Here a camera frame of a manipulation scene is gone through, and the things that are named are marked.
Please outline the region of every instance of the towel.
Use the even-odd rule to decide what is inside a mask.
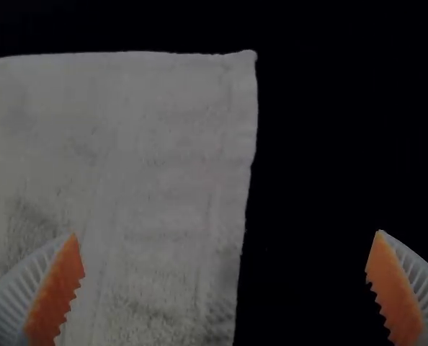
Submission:
[[[0,277],[74,231],[57,345],[231,345],[256,54],[0,59]]]

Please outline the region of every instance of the serrated orange pad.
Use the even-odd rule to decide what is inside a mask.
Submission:
[[[54,337],[61,333],[60,326],[70,311],[74,291],[81,285],[84,268],[79,253],[78,239],[68,238],[57,253],[46,275],[31,312],[24,325],[24,333],[33,346],[54,346]]]
[[[391,331],[389,340],[395,346],[415,345],[424,331],[419,304],[394,250],[380,232],[375,235],[366,273]]]

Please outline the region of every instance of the white towel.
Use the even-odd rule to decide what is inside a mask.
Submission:
[[[0,277],[74,230],[57,345],[231,345],[256,55],[0,59]]]

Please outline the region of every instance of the black background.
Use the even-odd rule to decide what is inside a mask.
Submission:
[[[391,345],[364,267],[377,229],[428,261],[428,5],[180,17],[0,1],[0,57],[243,49],[259,129],[235,345]]]

